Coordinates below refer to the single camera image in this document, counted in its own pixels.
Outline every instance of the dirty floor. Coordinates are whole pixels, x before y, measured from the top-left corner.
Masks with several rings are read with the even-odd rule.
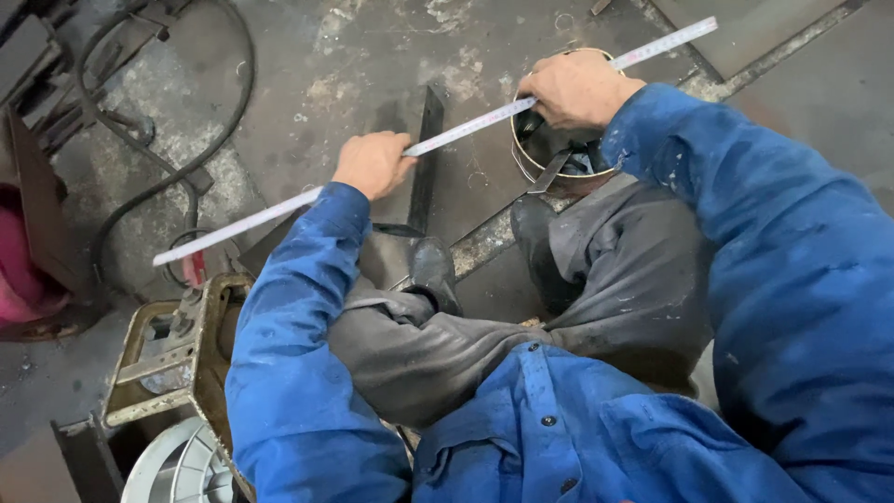
[[[215,186],[201,200],[202,226],[224,226],[325,183],[341,144],[369,131],[376,110],[404,99],[408,90],[436,84],[447,110],[445,127],[452,127],[512,100],[519,78],[541,57],[573,47],[619,54],[673,30],[648,0],[613,0],[596,17],[589,13],[591,0],[518,0],[511,8],[496,0],[236,3],[257,46],[257,86],[240,128],[207,164]],[[102,8],[111,12],[114,5]],[[894,189],[894,172],[884,162],[894,143],[882,141],[894,135],[894,125],[890,111],[873,104],[887,102],[894,81],[884,52],[861,46],[890,47],[894,40],[882,21],[894,21],[884,0],[850,0],[727,80],[691,47],[628,73],[711,101],[739,93],[731,103],[821,148],[882,197]],[[109,85],[106,106],[151,115],[153,149],[176,166],[219,131],[238,95],[244,57],[229,23],[212,4],[195,0],[172,26],[170,40],[150,42]],[[856,53],[862,56],[851,57]],[[801,92],[806,74],[809,95]],[[857,88],[860,99],[829,99]],[[872,120],[862,120],[867,116]],[[811,127],[817,121],[831,127],[844,118],[848,126],[838,134]],[[444,150],[430,230],[453,243],[469,315],[522,321],[541,307],[519,269],[509,229],[506,207],[527,181],[510,156],[508,127],[496,125]],[[102,126],[76,136],[54,164],[71,193],[64,211],[85,249],[114,207],[161,178]],[[550,202],[564,209],[573,201]],[[116,227],[106,264],[118,281],[150,298],[178,296],[148,263],[179,232],[185,208],[185,194],[172,189]],[[239,245],[251,245],[272,226],[242,236]],[[376,273],[379,286],[403,279],[401,257],[409,245],[381,234],[371,238],[373,254],[389,258]],[[99,407],[135,307],[121,306],[76,338],[0,345],[0,456],[49,420],[78,421]],[[710,388],[710,358],[704,361],[694,379]]]

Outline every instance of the jacket button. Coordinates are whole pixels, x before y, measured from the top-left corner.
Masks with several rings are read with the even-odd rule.
[[[578,485],[578,479],[565,479],[565,482],[561,484],[559,490],[562,494],[572,490],[574,486]]]

